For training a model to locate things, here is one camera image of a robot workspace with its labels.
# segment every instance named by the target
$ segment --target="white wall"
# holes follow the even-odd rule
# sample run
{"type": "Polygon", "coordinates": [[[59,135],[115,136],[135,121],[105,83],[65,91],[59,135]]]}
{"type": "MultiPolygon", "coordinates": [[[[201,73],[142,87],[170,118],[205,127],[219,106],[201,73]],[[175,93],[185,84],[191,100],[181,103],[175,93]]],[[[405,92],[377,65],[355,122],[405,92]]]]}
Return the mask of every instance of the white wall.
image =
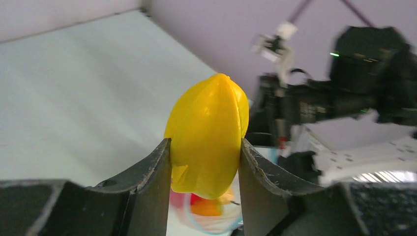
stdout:
{"type": "MultiPolygon", "coordinates": [[[[147,156],[214,71],[138,11],[0,44],[0,179],[96,185],[147,156]]],[[[170,211],[168,236],[203,236],[170,211]]]]}
{"type": "Polygon", "coordinates": [[[0,42],[138,8],[142,0],[0,0],[0,42]]]}

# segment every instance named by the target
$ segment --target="red object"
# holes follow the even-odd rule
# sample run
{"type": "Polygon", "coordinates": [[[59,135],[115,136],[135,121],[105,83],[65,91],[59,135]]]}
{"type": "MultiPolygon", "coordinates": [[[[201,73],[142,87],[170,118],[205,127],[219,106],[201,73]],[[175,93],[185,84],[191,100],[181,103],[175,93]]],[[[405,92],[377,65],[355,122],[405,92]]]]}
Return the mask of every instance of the red object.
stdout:
{"type": "Polygon", "coordinates": [[[196,201],[201,200],[203,198],[200,198],[199,196],[195,195],[195,194],[191,194],[191,200],[190,200],[190,204],[193,205],[196,201]]]}
{"type": "Polygon", "coordinates": [[[287,144],[287,138],[286,137],[279,137],[278,138],[279,143],[279,149],[285,149],[285,145],[287,144]]]}

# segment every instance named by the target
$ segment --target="wire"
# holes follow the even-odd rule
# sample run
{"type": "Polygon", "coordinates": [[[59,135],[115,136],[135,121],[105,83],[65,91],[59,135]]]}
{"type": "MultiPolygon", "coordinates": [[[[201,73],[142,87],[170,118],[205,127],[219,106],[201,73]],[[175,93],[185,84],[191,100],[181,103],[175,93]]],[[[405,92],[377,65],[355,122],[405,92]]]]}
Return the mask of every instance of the wire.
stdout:
{"type": "Polygon", "coordinates": [[[365,25],[369,27],[374,27],[374,24],[371,23],[368,18],[366,18],[351,2],[348,0],[341,0],[345,6],[347,6],[365,25]]]}
{"type": "Polygon", "coordinates": [[[300,69],[300,68],[293,68],[290,70],[290,75],[294,75],[295,73],[301,73],[307,76],[308,79],[313,80],[313,76],[311,76],[307,71],[300,69]]]}
{"type": "Polygon", "coordinates": [[[287,20],[287,22],[295,25],[297,20],[299,19],[299,17],[301,16],[302,12],[307,8],[307,6],[312,2],[313,0],[304,0],[304,2],[302,2],[297,9],[295,10],[295,12],[289,17],[289,19],[287,20]]]}

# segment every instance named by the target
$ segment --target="yellow rubber duck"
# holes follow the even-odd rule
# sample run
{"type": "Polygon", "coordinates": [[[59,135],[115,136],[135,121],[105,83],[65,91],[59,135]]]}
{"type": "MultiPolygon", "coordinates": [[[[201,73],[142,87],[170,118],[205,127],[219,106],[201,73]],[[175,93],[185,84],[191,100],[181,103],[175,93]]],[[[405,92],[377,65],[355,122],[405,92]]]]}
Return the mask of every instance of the yellow rubber duck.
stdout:
{"type": "Polygon", "coordinates": [[[224,74],[185,92],[172,109],[164,134],[171,139],[172,190],[209,200],[222,196],[238,170],[248,122],[246,94],[224,74]]]}

